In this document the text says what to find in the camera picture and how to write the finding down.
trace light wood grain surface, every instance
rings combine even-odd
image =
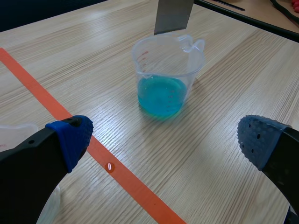
[[[214,0],[204,0],[211,4],[220,6],[222,8],[228,9],[235,13],[248,16],[250,18],[271,24],[276,27],[287,29],[295,33],[299,33],[299,25],[290,21],[284,14],[278,11],[270,0],[224,0],[227,3],[241,7],[245,11],[226,6],[222,3],[216,2]],[[277,2],[289,10],[295,16],[299,16],[298,13],[295,13],[291,0],[277,0]]]
[[[288,202],[241,153],[244,115],[299,129],[299,44],[193,6],[187,30],[206,65],[182,112],[160,121],[138,105],[130,51],[153,34],[157,1],[109,0],[0,34],[5,48],[188,224],[282,224]],[[54,118],[0,64],[0,124]],[[60,183],[55,224],[153,224],[86,153]]]

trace clear plastic container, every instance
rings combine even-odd
[[[37,126],[24,124],[18,126],[0,125],[0,152],[12,149],[37,132]],[[57,186],[45,204],[37,224],[53,223],[60,204],[60,188]]]
[[[170,116],[184,105],[205,63],[204,40],[190,35],[160,34],[140,40],[132,49],[140,105],[149,113]]]

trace small liquid droplet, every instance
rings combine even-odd
[[[109,162],[105,165],[105,170],[110,174],[115,170],[115,165]]]

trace measuring cup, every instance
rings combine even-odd
[[[190,35],[160,34],[140,40],[132,49],[140,105],[149,113],[170,116],[186,101],[204,65],[204,40]]]

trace orange tape line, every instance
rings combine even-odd
[[[72,115],[48,93],[21,65],[3,48],[0,48],[0,60],[19,81],[57,120]],[[87,149],[89,154],[104,168],[109,162],[115,165],[110,175],[134,198],[159,224],[185,224],[157,195],[142,183],[95,137],[92,137]]]

